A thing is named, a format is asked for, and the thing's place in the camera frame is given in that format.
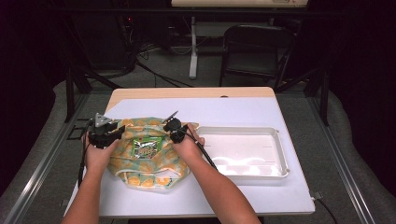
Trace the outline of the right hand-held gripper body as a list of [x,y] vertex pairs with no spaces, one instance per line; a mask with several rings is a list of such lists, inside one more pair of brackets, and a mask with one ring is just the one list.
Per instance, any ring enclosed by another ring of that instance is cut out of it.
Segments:
[[181,143],[187,134],[188,127],[182,125],[181,121],[176,118],[177,112],[171,114],[167,119],[164,120],[163,129],[166,133],[169,133],[170,139],[175,143]]

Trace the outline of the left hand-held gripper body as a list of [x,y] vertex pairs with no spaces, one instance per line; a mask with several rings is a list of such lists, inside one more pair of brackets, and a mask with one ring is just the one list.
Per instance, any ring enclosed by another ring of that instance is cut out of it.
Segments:
[[108,124],[110,123],[115,122],[104,115],[101,115],[99,113],[95,114],[91,128],[89,129],[89,141],[93,146],[99,148],[106,148],[113,141],[115,141],[116,138],[110,135],[115,130],[108,130]]

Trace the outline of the green snack packet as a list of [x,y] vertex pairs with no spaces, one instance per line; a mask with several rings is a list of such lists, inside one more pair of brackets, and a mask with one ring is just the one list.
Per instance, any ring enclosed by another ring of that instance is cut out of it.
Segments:
[[161,137],[140,137],[133,140],[132,155],[136,159],[151,159],[162,149]]

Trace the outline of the lemon print drawstring bag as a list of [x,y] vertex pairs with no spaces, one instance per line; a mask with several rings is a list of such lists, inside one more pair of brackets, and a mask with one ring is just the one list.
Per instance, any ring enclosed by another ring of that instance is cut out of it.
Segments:
[[[158,118],[119,119],[124,126],[116,149],[112,152],[107,169],[128,187],[136,189],[170,189],[190,173],[190,168],[173,150],[169,133]],[[161,137],[162,149],[151,159],[136,159],[133,140],[140,137]]]

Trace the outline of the white plastic tray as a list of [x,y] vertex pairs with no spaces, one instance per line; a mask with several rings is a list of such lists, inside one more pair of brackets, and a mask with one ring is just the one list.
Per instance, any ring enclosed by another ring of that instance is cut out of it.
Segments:
[[280,179],[289,174],[278,130],[270,127],[200,127],[205,150],[233,180]]

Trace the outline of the person's left hand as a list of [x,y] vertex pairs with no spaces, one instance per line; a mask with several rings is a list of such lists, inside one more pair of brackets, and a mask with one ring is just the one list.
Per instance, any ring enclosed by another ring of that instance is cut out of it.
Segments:
[[118,146],[119,140],[116,139],[106,148],[97,148],[86,138],[86,167],[88,173],[102,174],[106,169],[112,152]]

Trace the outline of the person's right hand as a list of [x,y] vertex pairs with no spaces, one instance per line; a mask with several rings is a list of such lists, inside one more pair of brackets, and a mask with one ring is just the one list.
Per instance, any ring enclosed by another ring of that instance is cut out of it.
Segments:
[[205,144],[205,139],[197,134],[194,134],[194,139],[186,136],[181,143],[173,144],[173,149],[178,156],[187,164],[191,164],[203,159],[202,152],[197,144],[202,146]]

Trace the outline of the white table sheet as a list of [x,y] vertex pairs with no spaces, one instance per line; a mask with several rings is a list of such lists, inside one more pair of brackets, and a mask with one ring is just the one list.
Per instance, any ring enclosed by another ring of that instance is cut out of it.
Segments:
[[[270,127],[278,130],[289,174],[280,179],[232,181],[260,216],[314,212],[314,202],[276,98],[127,99],[107,110],[106,116],[112,119],[165,119],[174,112],[178,119],[197,122],[200,127]],[[102,179],[100,217],[211,217],[213,214],[193,175],[187,175],[173,188],[165,190],[131,188],[110,172],[105,172]]]

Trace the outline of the black metal stand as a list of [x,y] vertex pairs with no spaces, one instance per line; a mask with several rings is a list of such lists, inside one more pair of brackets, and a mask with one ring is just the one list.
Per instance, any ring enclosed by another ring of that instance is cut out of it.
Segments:
[[102,77],[90,68],[89,60],[83,48],[79,45],[70,23],[67,20],[63,20],[63,23],[63,54],[67,61],[65,74],[67,111],[65,122],[69,122],[76,114],[75,89],[78,89],[82,94],[90,94],[92,91],[92,85],[88,81],[89,77],[99,81],[111,90],[118,89],[120,85]]
[[319,92],[319,117],[324,125],[328,126],[329,74],[326,68],[314,68],[299,77],[293,78],[276,87],[276,92],[285,91],[305,79],[308,80],[308,83],[303,90],[304,96],[315,97]]

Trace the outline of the white desk leg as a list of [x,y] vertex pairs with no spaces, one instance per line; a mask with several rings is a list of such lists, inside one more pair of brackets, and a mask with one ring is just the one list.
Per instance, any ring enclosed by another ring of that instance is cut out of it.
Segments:
[[195,18],[191,18],[191,64],[190,64],[190,79],[197,78],[197,63],[198,63],[198,56],[197,56],[197,37],[196,37],[196,22]]

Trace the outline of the black folding chair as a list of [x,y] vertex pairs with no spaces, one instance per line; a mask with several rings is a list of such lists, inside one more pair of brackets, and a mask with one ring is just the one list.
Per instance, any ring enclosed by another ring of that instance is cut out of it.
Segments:
[[240,24],[223,36],[219,85],[227,75],[273,79],[275,90],[294,46],[295,34],[284,27]]

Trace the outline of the beige desk top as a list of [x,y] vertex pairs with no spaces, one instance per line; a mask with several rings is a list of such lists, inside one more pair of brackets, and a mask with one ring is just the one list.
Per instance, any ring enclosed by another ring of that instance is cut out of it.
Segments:
[[306,7],[309,0],[171,0],[173,7]]

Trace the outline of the aluminium floor rail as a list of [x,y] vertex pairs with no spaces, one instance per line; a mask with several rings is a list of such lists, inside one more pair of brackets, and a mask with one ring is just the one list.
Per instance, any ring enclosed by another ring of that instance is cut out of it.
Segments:
[[0,197],[0,224],[21,224],[89,97],[89,94],[81,94],[72,106],[74,112],[66,119],[66,98],[56,96],[40,135]]
[[326,125],[322,120],[319,114],[319,104],[315,98],[308,97],[307,102],[313,111],[314,117],[323,131],[328,144],[330,145],[330,154],[333,160],[333,163],[337,169],[338,174],[341,177],[341,180],[346,188],[346,192],[350,201],[352,202],[355,211],[361,221],[361,224],[376,224],[375,219],[367,206],[366,201],[363,199],[361,190],[355,181],[352,173],[349,170],[347,162],[345,161],[343,154],[340,150],[340,147],[336,143],[336,140],[332,134],[331,128],[329,125]]

